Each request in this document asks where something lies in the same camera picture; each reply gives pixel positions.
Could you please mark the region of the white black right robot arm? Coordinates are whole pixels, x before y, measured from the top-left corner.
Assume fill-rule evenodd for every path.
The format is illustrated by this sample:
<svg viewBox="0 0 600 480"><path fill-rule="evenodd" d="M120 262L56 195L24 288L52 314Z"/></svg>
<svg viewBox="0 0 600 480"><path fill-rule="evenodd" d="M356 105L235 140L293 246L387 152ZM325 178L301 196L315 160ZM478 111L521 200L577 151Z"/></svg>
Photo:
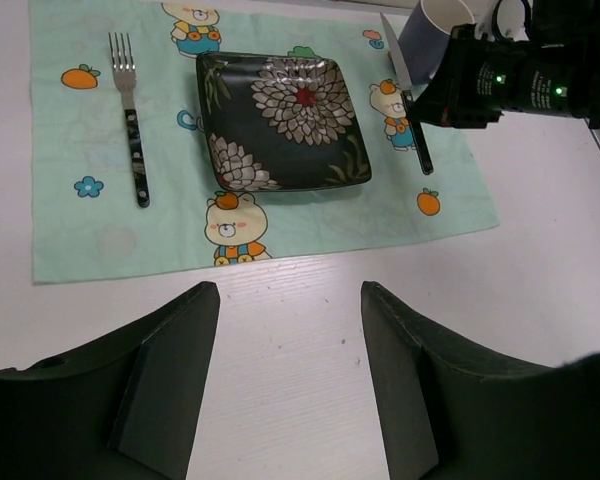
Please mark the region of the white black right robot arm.
<svg viewBox="0 0 600 480"><path fill-rule="evenodd" d="M484 129L506 112L584 119L600 129L600 1L525 1L523 40L504 36L502 4L452 29L441 64L407 111L437 127Z"/></svg>

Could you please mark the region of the purple ceramic mug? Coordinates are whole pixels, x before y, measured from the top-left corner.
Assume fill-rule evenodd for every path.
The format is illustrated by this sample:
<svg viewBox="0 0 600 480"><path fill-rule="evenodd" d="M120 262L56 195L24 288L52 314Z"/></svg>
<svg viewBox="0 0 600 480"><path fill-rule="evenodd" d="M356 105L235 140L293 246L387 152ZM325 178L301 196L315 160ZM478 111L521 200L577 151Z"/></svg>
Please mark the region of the purple ceramic mug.
<svg viewBox="0 0 600 480"><path fill-rule="evenodd" d="M464 1L420 0L398 36L412 83L428 84L444 57L451 30L474 23Z"/></svg>

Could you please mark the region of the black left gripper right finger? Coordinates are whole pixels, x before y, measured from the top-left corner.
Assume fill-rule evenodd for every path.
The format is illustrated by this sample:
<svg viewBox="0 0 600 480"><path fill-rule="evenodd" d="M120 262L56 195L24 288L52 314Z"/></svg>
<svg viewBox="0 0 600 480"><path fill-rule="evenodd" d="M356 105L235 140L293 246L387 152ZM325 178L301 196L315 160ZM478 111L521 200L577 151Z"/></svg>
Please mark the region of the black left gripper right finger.
<svg viewBox="0 0 600 480"><path fill-rule="evenodd" d="M600 479L600 353L517 359L376 282L361 316L391 478Z"/></svg>

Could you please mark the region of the green cartoon print cloth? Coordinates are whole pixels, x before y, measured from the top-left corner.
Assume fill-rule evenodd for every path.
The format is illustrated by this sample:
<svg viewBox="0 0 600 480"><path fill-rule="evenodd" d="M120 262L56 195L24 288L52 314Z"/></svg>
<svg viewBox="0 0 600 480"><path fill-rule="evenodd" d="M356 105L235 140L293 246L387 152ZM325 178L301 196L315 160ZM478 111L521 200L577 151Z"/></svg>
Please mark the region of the green cartoon print cloth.
<svg viewBox="0 0 600 480"><path fill-rule="evenodd" d="M342 68L372 178L313 192L254 192L247 244L283 258L402 246L490 229L499 219L463 133L428 128L434 172L384 132L371 88L392 77L371 13L273 3L224 3L226 50L314 54ZM214 179L195 63L171 41L157 2L33 1L33 265L40 283L128 278L206 268ZM134 100L151 203L140 208L108 33L129 34Z"/></svg>

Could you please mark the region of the steel fork patterned handle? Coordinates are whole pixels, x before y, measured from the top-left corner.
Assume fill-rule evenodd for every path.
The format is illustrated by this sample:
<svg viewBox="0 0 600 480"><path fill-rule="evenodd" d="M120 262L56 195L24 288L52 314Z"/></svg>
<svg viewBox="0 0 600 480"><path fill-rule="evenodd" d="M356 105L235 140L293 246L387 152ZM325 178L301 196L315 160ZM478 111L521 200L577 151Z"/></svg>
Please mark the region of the steel fork patterned handle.
<svg viewBox="0 0 600 480"><path fill-rule="evenodd" d="M109 32L108 44L113 81L121 96L136 203L140 208L148 208L151 199L142 148L139 116L134 100L136 64L131 48L130 36L129 34Z"/></svg>

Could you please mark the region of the dark floral rectangular plate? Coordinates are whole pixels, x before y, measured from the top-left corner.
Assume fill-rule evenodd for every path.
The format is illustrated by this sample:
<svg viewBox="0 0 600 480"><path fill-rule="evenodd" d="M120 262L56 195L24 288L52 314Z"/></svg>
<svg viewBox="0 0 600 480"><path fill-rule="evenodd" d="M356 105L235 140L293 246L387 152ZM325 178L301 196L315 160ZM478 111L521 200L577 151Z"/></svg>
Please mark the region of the dark floral rectangular plate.
<svg viewBox="0 0 600 480"><path fill-rule="evenodd" d="M213 175L228 191L364 184L372 168L338 63L324 57L206 52L196 59Z"/></svg>

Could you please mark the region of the steel knife patterned handle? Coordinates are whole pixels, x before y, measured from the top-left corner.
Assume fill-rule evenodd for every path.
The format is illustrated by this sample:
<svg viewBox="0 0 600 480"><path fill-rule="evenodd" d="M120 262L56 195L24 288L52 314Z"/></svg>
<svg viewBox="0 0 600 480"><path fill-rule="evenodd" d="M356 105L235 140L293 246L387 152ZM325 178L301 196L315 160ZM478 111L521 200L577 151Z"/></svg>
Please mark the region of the steel knife patterned handle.
<svg viewBox="0 0 600 480"><path fill-rule="evenodd" d="M424 175L430 175L434 172L434 166L431 159L431 155L426 143L424 131L421 123L411 113L411 109L414 105L414 98L412 93L412 82L408 72L407 65L404 61L398 38L389 22L383 13L379 14L383 30L386 36L386 40L389 44L389 53L391 55L391 62L393 64L394 71L397 76L399 89L401 91L405 114L409 127L412 132L415 149L418 155L421 170Z"/></svg>

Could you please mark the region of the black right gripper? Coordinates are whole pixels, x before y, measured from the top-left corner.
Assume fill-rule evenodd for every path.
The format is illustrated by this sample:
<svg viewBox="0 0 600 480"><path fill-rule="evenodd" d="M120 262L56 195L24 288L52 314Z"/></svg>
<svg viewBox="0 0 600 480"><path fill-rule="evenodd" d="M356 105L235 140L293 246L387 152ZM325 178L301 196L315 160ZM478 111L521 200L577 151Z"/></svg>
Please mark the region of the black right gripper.
<svg viewBox="0 0 600 480"><path fill-rule="evenodd" d="M532 41L478 39L471 25L452 30L436 58L406 57L415 117L432 125L485 128L505 112L572 117L575 64L569 48Z"/></svg>

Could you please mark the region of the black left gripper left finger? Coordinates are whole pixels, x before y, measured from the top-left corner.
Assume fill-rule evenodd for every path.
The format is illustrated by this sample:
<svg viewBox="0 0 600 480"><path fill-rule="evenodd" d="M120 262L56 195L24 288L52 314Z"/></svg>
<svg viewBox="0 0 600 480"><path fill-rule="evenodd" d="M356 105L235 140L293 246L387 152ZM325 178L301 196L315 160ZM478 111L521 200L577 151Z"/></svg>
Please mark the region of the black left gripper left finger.
<svg viewBox="0 0 600 480"><path fill-rule="evenodd" d="M217 286L19 370L0 370L0 479L183 479L214 347Z"/></svg>

